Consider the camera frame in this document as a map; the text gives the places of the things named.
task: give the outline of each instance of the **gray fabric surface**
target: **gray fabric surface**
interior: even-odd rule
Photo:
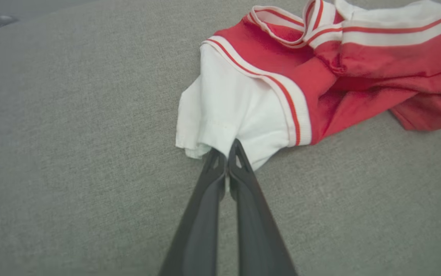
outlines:
[[[273,2],[99,1],[1,28],[0,275],[157,274],[202,167],[173,146],[199,44]],[[300,274],[441,275],[441,131],[386,112],[257,177]],[[237,275],[229,196],[219,224]]]

